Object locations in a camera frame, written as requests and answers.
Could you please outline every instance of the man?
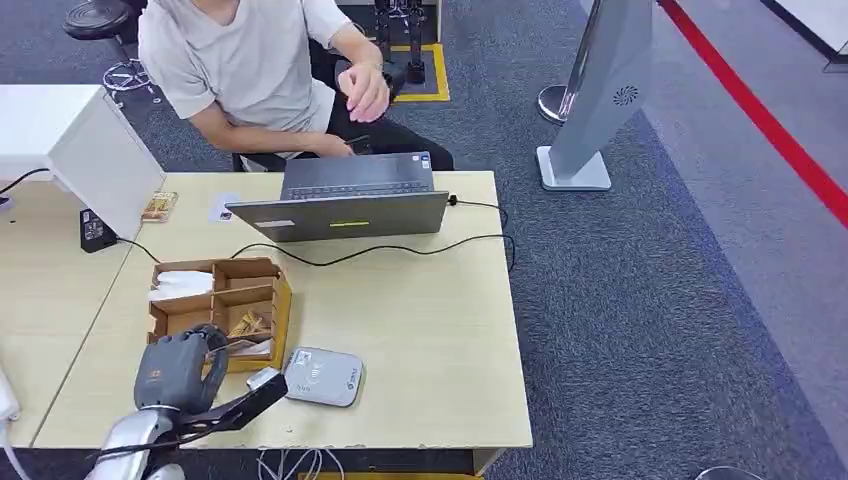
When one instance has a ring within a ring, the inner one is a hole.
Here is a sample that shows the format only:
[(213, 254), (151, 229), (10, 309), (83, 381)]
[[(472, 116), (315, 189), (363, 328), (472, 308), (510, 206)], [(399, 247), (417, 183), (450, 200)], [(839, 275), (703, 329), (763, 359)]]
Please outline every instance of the man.
[[(334, 72), (312, 75), (332, 68), (331, 46), (352, 63), (340, 92)], [(369, 135), (374, 153), (429, 151), (434, 170), (453, 170), (447, 150), (382, 118), (380, 50), (334, 0), (150, 0), (139, 57), (177, 115), (221, 150), (342, 157), (353, 154), (346, 140)]]

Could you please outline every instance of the wooden desk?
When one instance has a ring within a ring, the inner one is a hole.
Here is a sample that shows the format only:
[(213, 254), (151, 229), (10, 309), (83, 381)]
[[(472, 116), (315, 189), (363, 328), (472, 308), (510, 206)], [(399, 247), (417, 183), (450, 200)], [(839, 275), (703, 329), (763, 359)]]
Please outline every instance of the wooden desk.
[[(180, 194), (166, 224), (147, 224), (138, 241), (160, 260), (228, 257), (267, 241), (240, 220), (210, 223), (221, 192), (242, 200), (277, 198), (281, 174), (170, 174)], [(491, 172), (442, 173), (436, 186), (461, 199), (497, 202)], [(499, 233), (495, 209), (449, 207), (441, 233), (289, 245), (328, 260), (379, 243), (435, 249)], [(200, 448), (468, 448), (478, 470), (500, 449), (532, 444), (503, 242), (486, 239), (430, 257), (375, 252), (328, 268), (275, 259), (295, 294), (287, 349), (298, 345), (355, 354), (365, 364), (350, 408), (281, 400), (240, 432), (211, 435)], [(99, 447), (134, 410), (133, 382), (151, 325), (146, 294), (151, 260), (133, 249), (36, 438), (37, 447)], [(246, 391), (230, 375), (219, 402)]]
[(52, 183), (23, 183), (0, 213), (0, 365), (22, 406), (15, 446), (30, 446), (129, 247), (79, 247), (84, 207)]

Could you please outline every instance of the box compartment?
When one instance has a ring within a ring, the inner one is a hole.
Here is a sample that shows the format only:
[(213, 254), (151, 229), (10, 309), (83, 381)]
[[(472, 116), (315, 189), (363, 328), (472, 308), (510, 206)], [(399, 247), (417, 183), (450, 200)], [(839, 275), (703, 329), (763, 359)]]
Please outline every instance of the box compartment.
[[(271, 340), (271, 350), (267, 354), (230, 355), (228, 373), (256, 371), (265, 367), (282, 368), (292, 293), (279, 267), (268, 258), (164, 263), (154, 267), (154, 287), (160, 272), (177, 270), (211, 273), (213, 291), (206, 295), (150, 302), (154, 324), (147, 335), (147, 343), (211, 323), (228, 335), (230, 343)], [(247, 335), (230, 336), (251, 311), (265, 320), (268, 328)]]

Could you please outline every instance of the red line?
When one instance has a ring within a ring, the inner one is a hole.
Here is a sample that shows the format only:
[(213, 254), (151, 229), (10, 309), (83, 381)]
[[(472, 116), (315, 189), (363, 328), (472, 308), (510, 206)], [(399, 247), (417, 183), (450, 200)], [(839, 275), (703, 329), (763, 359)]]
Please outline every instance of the red line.
[(713, 75), (724, 85), (725, 90), (736, 100), (748, 118), (763, 132), (799, 177), (809, 186), (824, 205), (848, 228), (848, 195), (833, 181), (804, 147), (786, 131), (783, 125), (768, 111), (765, 105), (745, 85), (739, 75), (722, 58), (721, 54), (698, 29), (695, 22), (683, 11), (675, 0), (659, 0), (668, 16), (686, 37), (692, 48)]

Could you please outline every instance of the black pants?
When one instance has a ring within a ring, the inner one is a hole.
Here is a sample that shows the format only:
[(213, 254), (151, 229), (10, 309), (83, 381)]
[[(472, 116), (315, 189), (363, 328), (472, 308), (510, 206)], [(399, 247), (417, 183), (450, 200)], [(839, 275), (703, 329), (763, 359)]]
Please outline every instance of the black pants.
[[(382, 117), (372, 123), (350, 121), (347, 111), (347, 97), (336, 88), (335, 57), (315, 42), (309, 41), (309, 54), (312, 61), (312, 76), (330, 88), (336, 90), (336, 101), (327, 133), (344, 140), (352, 140), (368, 135), (371, 153), (430, 152), (430, 164), (433, 170), (453, 170), (453, 156), (444, 147), (428, 140), (412, 130)], [(300, 157), (314, 157), (313, 153), (304, 153)]]

